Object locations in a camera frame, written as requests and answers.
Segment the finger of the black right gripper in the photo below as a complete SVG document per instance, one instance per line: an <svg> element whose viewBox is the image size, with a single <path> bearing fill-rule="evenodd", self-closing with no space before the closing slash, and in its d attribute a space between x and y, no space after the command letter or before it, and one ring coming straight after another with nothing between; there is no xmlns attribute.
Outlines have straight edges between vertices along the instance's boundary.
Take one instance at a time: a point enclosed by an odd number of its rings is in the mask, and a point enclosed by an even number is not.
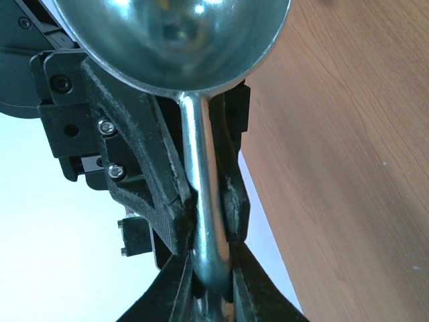
<svg viewBox="0 0 429 322"><path fill-rule="evenodd" d="M249 227L250 200L239 168L241 133L228 125L224 94L210 100L209 115L227 240L243 242Z"/></svg>

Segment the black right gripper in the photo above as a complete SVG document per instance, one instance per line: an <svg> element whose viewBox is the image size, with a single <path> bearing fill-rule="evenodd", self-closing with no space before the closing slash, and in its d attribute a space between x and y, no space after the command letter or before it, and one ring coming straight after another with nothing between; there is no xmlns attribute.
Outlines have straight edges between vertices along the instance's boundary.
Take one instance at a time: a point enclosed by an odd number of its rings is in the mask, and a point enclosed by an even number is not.
<svg viewBox="0 0 429 322"><path fill-rule="evenodd" d="M117 135L101 141L105 163L127 175L107 184L95 119ZM105 72L78 49L40 1L1 2L1 112L40 118L64 176L86 178L96 191L142 215L174 255L188 252L194 202L160 106Z"/></svg>

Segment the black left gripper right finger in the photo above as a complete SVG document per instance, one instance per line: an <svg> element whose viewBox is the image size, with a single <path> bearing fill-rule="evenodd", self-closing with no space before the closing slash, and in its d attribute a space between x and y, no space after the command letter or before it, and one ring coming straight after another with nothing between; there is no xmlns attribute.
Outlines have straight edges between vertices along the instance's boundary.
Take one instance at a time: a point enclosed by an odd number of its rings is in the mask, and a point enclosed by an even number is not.
<svg viewBox="0 0 429 322"><path fill-rule="evenodd" d="M244 243L231 244L235 320L299 322L308 319L279 291Z"/></svg>

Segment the silver metal scoop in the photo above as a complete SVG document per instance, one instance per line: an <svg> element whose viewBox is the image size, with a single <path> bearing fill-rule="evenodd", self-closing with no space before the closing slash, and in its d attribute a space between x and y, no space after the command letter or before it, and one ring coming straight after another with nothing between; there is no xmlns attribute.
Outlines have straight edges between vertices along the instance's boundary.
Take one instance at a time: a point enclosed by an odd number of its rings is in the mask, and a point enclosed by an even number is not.
<svg viewBox="0 0 429 322"><path fill-rule="evenodd" d="M275 46L289 1L56 1L68 29L109 74L180 107L184 167L196 193L192 266L200 319L232 321L232 272L208 102Z"/></svg>

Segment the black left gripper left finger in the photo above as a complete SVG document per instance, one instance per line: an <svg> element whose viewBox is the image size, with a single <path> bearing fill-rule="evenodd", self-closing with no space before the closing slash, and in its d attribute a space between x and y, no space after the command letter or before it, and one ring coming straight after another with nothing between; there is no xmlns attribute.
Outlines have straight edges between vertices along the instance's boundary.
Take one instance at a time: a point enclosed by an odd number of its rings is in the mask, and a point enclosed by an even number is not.
<svg viewBox="0 0 429 322"><path fill-rule="evenodd" d="M118 322L194 320L193 269L189 256L171 256L144 294Z"/></svg>

